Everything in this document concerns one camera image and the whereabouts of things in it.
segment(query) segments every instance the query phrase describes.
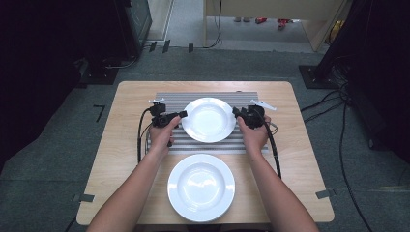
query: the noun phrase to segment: white plate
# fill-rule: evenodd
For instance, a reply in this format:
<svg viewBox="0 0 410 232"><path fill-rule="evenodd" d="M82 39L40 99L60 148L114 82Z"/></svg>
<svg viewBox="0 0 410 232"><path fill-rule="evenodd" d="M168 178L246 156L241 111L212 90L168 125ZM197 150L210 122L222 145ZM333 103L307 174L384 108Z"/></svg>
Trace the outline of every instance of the white plate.
<svg viewBox="0 0 410 232"><path fill-rule="evenodd" d="M218 142L235 129L232 107L214 98L197 99L185 107L188 116L182 119L184 131L200 142Z"/></svg>
<svg viewBox="0 0 410 232"><path fill-rule="evenodd" d="M229 167L206 154L182 159L168 179L168 198L175 211L191 221L219 218L232 203L235 181Z"/></svg>

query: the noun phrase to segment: finger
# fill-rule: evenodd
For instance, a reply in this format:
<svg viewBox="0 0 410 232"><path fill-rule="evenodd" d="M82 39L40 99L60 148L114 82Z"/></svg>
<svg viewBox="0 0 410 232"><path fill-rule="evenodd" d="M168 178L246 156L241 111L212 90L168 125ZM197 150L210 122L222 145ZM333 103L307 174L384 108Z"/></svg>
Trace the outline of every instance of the finger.
<svg viewBox="0 0 410 232"><path fill-rule="evenodd" d="M247 125L245 124L244 119L241 116L238 116L238 118L236 119L238 121L238 125L239 125L239 129L242 130L244 127L246 127Z"/></svg>
<svg viewBox="0 0 410 232"><path fill-rule="evenodd" d="M269 117L267 115L265 115L264 118L265 118L265 122L267 122L267 123L270 123L271 120L272 120L271 117Z"/></svg>
<svg viewBox="0 0 410 232"><path fill-rule="evenodd" d="M171 120L171 122L169 122L169 124L166 126L166 128L169 131L172 131L176 126L178 126L179 122L181 121L181 117L180 116L176 116L175 118L173 118Z"/></svg>

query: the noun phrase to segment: gray carpet floor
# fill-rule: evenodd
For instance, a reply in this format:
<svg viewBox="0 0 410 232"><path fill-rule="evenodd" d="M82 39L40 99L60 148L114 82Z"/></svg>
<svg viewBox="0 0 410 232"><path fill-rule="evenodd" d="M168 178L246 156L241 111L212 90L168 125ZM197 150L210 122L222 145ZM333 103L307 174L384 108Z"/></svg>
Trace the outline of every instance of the gray carpet floor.
<svg viewBox="0 0 410 232"><path fill-rule="evenodd" d="M73 196L85 189L121 81L289 81L303 108L319 102L329 90L306 89L298 66L317 65L322 57L320 53L274 49L197 47L188 53L186 47L173 42L166 53L160 47L153 52L145 49L136 63L118 72L113 85L72 90L41 136L6 163L0 177L0 231L66 229L79 207ZM337 100L326 101L303 116L307 118L335 103ZM99 122L101 109L96 105L106 105ZM366 231L342 176L339 159L342 113L339 107L307 123L326 188L336 193L330 198L335 219L318 225L321 231ZM409 164L390 151L368 149L366 128L354 107L347 107L345 126L343 165L366 221L373 231L408 231ZM70 231L85 229L74 223Z"/></svg>

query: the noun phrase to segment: wooden table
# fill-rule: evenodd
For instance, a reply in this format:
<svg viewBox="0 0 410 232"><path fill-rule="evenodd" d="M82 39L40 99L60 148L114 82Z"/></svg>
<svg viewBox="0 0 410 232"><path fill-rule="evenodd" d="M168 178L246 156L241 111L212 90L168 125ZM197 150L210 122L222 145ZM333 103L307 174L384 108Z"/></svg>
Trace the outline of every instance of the wooden table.
<svg viewBox="0 0 410 232"><path fill-rule="evenodd" d="M107 198L126 180L137 165L136 138L140 115L150 107L157 92L257 92L260 100L274 105L267 111L278 125L275 141L283 181L295 192L315 221L331 221L334 212L329 198L318 199L325 190L308 133L292 86L288 82L219 81L125 81L114 98L101 144L88 180L85 194L95 195L94 202L81 202L77 221L87 225ZM147 115L144 125L148 125ZM138 224L189 224L172 208L166 184L172 168L186 156L167 156L157 174ZM245 154L217 155L231 169L236 192L229 210L212 223L268 223L259 192ZM272 154L265 155L275 167Z"/></svg>
<svg viewBox="0 0 410 232"><path fill-rule="evenodd" d="M317 51L343 16L350 0L203 0L203 43L207 46L207 16L301 19L313 51Z"/></svg>

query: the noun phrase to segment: black controller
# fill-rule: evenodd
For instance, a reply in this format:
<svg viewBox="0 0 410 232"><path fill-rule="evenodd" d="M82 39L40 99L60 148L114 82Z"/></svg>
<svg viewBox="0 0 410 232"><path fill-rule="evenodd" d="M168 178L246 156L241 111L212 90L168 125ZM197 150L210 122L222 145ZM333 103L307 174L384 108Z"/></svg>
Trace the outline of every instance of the black controller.
<svg viewBox="0 0 410 232"><path fill-rule="evenodd" d="M259 105L248 105L248 109L242 107L241 110L233 107L232 113L235 115L235 118L241 116L250 129L260 128L265 123L265 109Z"/></svg>
<svg viewBox="0 0 410 232"><path fill-rule="evenodd" d="M165 113L166 111L166 105L164 103L160 103L159 101L154 102L154 105L149 108L151 115L153 116L152 118L152 123L153 127L156 128L164 128L166 125L168 125L171 120L177 116L180 116L181 118L185 118L188 116L188 113L186 110L183 110L181 112L175 112L175 113ZM168 147L172 146L171 142L168 142L167 144Z"/></svg>
<svg viewBox="0 0 410 232"><path fill-rule="evenodd" d="M175 118L176 116L180 116L181 118L185 118L185 117L188 116L188 114L187 114L187 111L184 110L184 111L181 111L181 112L178 112L178 113L161 114L161 115L155 116L152 119L153 126L156 127L156 128L166 127L166 125L168 125L169 122L171 122L171 120L173 118Z"/></svg>

